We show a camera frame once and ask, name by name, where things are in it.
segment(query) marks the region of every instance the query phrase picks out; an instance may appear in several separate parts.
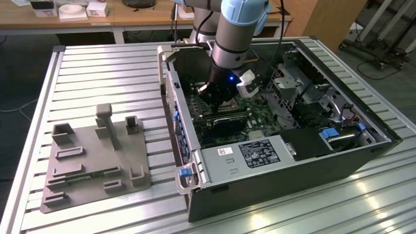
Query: barcode sticker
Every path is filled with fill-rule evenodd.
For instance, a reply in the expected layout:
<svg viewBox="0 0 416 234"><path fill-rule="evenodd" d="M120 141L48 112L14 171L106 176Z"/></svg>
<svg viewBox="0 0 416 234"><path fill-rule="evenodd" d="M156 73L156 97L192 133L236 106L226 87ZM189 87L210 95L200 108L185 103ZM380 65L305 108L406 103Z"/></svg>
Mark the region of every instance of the barcode sticker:
<svg viewBox="0 0 416 234"><path fill-rule="evenodd" d="M110 25L110 23L90 23L92 26Z"/></svg>
<svg viewBox="0 0 416 234"><path fill-rule="evenodd" d="M228 148L222 148L222 149L217 149L218 151L218 155L222 156L222 155L228 155L228 154L232 154L233 153L233 150L230 147Z"/></svg>

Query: slotted aluminum table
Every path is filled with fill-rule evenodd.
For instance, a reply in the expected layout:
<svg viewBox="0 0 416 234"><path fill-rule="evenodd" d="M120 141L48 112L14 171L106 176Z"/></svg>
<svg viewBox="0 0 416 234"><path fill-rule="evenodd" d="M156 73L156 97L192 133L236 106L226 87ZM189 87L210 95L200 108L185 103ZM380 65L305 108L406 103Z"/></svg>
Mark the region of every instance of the slotted aluminum table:
<svg viewBox="0 0 416 234"><path fill-rule="evenodd" d="M404 138L349 178L202 221L186 222L157 83L161 43L76 46L52 54L0 233L406 233L416 229L416 126L321 42L298 38ZM94 105L113 121L144 122L152 176L148 190L42 214L52 125L94 124Z"/></svg>

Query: circuit board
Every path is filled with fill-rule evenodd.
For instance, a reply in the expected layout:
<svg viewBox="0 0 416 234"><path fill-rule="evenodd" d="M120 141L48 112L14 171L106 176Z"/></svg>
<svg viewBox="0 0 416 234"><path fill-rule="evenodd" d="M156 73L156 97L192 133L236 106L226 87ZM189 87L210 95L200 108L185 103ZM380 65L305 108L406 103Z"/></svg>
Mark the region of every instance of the circuit board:
<svg viewBox="0 0 416 234"><path fill-rule="evenodd" d="M262 138L281 130L277 117L273 116L260 94L252 98L234 96L222 103L217 113L212 112L210 106L197 95L186 97L186 105L202 149Z"/></svg>

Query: black cable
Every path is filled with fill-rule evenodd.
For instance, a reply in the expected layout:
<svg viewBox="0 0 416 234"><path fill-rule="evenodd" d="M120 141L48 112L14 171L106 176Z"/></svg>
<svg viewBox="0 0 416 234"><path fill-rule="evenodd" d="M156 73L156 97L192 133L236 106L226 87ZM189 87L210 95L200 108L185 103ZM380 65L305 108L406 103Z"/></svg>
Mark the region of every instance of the black cable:
<svg viewBox="0 0 416 234"><path fill-rule="evenodd" d="M0 42L0 45L4 44L5 41L6 41L6 35L4 36L4 40L2 40L2 42Z"/></svg>
<svg viewBox="0 0 416 234"><path fill-rule="evenodd" d="M212 14L213 14L213 11L209 12L209 14L206 15L205 19L201 21L200 26L197 27L196 34L194 34L194 42L196 42L196 43L200 42L197 35L198 35L198 33L200 33L201 27L204 26L204 23L205 23L205 22L208 21L208 19L210 18Z"/></svg>
<svg viewBox="0 0 416 234"><path fill-rule="evenodd" d="M278 54L278 52L280 52L280 46L281 46L281 40L282 40L282 38L284 38L284 32L285 32L285 5L284 5L284 0L280 0L280 7L281 7L281 10L280 10L280 12L281 12L281 28L280 28L280 39L278 39L278 44L277 44L277 50L276 50L276 53L274 53L274 55L273 55L273 57L272 57L272 60L270 60L270 62L269 62L269 66L272 66L273 67L273 61L274 61L274 59L276 59L276 56L277 56L277 54Z"/></svg>
<svg viewBox="0 0 416 234"><path fill-rule="evenodd" d="M134 37L134 36L132 35L133 33L130 33L130 32L126 32L126 34L128 34L132 38L134 38L140 43L144 43L144 42L146 42L146 41L152 38L153 32L154 32L154 31L150 32L150 35L148 36L148 38L146 38L145 40L140 40L137 37Z"/></svg>
<svg viewBox="0 0 416 234"><path fill-rule="evenodd" d="M176 14L176 3L173 4L172 10L170 10L170 32L169 32L170 36L173 35L174 14Z"/></svg>
<svg viewBox="0 0 416 234"><path fill-rule="evenodd" d="M372 80L382 80L382 79L390 77L392 75L394 75L396 73L398 73L398 72L401 71L401 70L398 70L398 71L396 71L396 72L388 74L386 76L384 76L384 77L381 77L381 78L369 77L368 75L365 75L365 74L362 73L362 71L360 70L360 67L361 67L364 64L366 64L366 63L369 63L369 62L374 62L374 61L376 61L376 59L373 59L373 60L370 60L370 61L365 61L365 62L362 62L362 63L360 63L360 64L357 65L357 71L358 71L358 73L360 73L362 76L365 76L368 79L372 79Z"/></svg>
<svg viewBox="0 0 416 234"><path fill-rule="evenodd" d="M306 84L306 87L304 88L304 91L301 91L298 98L302 97L302 95L306 93L306 91L309 90L309 88L313 86L313 82L312 80L309 81L309 83Z"/></svg>

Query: light blue joint cover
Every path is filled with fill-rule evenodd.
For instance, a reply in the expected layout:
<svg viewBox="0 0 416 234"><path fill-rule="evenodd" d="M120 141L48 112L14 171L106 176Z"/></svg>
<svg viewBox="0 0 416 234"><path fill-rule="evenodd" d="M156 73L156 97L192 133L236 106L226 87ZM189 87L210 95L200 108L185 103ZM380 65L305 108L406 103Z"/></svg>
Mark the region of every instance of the light blue joint cover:
<svg viewBox="0 0 416 234"><path fill-rule="evenodd" d="M266 7L264 8L262 14L260 16L260 20L257 22L254 36L258 36L260 32L262 31L268 15L270 14L270 4L266 3Z"/></svg>
<svg viewBox="0 0 416 234"><path fill-rule="evenodd" d="M264 4L264 0L222 0L221 14L233 25L249 26L258 22Z"/></svg>
<svg viewBox="0 0 416 234"><path fill-rule="evenodd" d="M365 125L362 123L358 123L358 129L360 129L360 131L365 130Z"/></svg>
<svg viewBox="0 0 416 234"><path fill-rule="evenodd" d="M184 0L173 0L173 2L184 5Z"/></svg>
<svg viewBox="0 0 416 234"><path fill-rule="evenodd" d="M325 139L338 136L338 132L334 128L326 128L321 133Z"/></svg>
<svg viewBox="0 0 416 234"><path fill-rule="evenodd" d="M192 169L190 168L181 168L178 170L180 173L180 178L186 178L189 176L192 176Z"/></svg>

